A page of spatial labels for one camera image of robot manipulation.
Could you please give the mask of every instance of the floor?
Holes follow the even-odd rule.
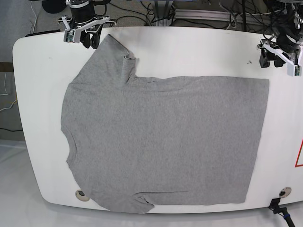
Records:
[[[262,0],[254,0],[260,11],[265,11],[265,6]],[[142,14],[146,14],[146,9],[138,0],[112,0],[113,4],[120,6],[125,9],[131,9]],[[174,2],[174,6],[178,9],[204,9],[213,11],[222,11],[218,5],[218,0],[210,0],[211,5],[209,5],[208,0],[197,0],[193,2]],[[230,7],[232,5],[232,0],[223,1],[226,6]],[[147,6],[148,1],[143,1],[143,4]],[[54,29],[63,30],[63,25],[57,23],[57,19],[62,15],[70,15],[69,8],[66,8],[63,12],[59,14],[48,14],[41,7],[41,1],[33,1],[32,6],[34,11],[38,16],[35,31],[47,31]],[[241,11],[241,6],[236,2],[234,9],[236,11]],[[96,8],[97,13],[103,12],[103,6],[98,6]],[[107,14],[113,19],[117,19],[122,16],[140,16],[145,18],[143,15],[132,13],[129,11],[118,9],[113,5],[108,6]],[[12,48],[16,40],[21,37],[26,36],[32,30],[32,24],[35,22],[35,17],[31,11],[30,1],[24,0],[9,0],[1,1],[0,7],[0,61],[2,62],[12,62]],[[216,27],[226,26],[227,22],[218,21],[203,21],[204,23],[209,23]],[[175,26],[195,26],[195,27],[208,27],[204,25],[192,24],[186,21],[176,21]],[[144,26],[144,22],[135,17],[125,17],[118,21],[117,26]],[[0,94],[5,93],[4,89],[4,78],[5,73],[0,73]],[[6,90],[8,92],[7,96],[0,96],[0,109],[9,107],[12,102],[16,100],[16,90],[14,83],[14,74],[7,73],[6,76]],[[22,129],[22,123],[19,115],[18,104],[13,105],[9,110],[4,110],[0,112],[0,128],[6,128],[10,130],[20,130]],[[0,129],[0,139],[3,140],[19,140],[25,141],[22,131],[10,132]]]
[[[286,227],[267,208],[209,214],[126,214],[46,202],[39,191],[25,142],[0,140],[0,227]],[[303,227],[303,202],[287,205]]]

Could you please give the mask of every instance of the red warning sign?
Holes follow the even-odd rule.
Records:
[[[303,166],[303,155],[300,156],[301,151],[302,151],[302,146],[303,146],[303,140],[302,140],[302,144],[301,144],[301,147],[299,150],[297,162],[295,163],[295,167]]]

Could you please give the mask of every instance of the white floor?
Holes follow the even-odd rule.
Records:
[[[303,202],[289,204],[303,227]],[[267,208],[183,215],[135,215],[46,202],[40,194],[24,142],[0,140],[0,227],[286,227]]]

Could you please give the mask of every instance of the gray t-shirt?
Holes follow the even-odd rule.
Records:
[[[137,77],[131,53],[108,35],[65,94],[67,163],[111,211],[242,203],[268,90],[267,79]]]

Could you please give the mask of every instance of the gray carpet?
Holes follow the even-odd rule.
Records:
[[[197,0],[193,2],[174,2],[174,6],[178,9],[203,9],[222,11],[218,5],[218,0]],[[146,14],[146,9],[138,0],[126,1],[126,0],[112,0],[111,3],[118,5],[125,9],[130,9],[143,14]],[[223,0],[226,6],[230,6],[232,0]],[[264,4],[262,0],[255,0],[256,5],[264,11]],[[143,1],[143,4],[147,6],[149,1]],[[63,30],[63,25],[59,25],[57,20],[62,15],[70,16],[69,8],[66,8],[63,12],[58,14],[48,14],[41,6],[41,1],[33,1],[32,6],[38,16],[35,32],[42,32],[54,29]],[[237,3],[235,9],[241,9]],[[102,13],[103,6],[97,6],[97,13]],[[145,19],[145,16],[124,11],[118,9],[112,5],[108,6],[107,15],[113,19],[117,19],[122,16],[137,16]],[[35,16],[30,8],[30,1],[27,0],[0,0],[0,61],[12,62],[12,48],[16,40],[22,38],[30,33],[32,24],[35,22]],[[216,27],[226,26],[227,22],[218,21],[203,21],[204,23],[211,24]],[[175,26],[194,26],[194,27],[208,27],[204,25],[192,24],[186,21],[176,21]],[[134,18],[125,17],[118,21],[117,26],[144,26],[144,22]],[[0,94],[5,93],[4,90],[4,73],[0,73]],[[9,92],[8,96],[0,96],[0,109],[9,107],[11,102],[16,99],[16,89],[14,83],[14,74],[7,73],[6,88]],[[10,130],[22,129],[22,124],[19,115],[18,104],[13,105],[9,110],[0,112],[0,128],[6,128]],[[23,132],[9,132],[0,129],[0,139],[3,140],[25,140]]]

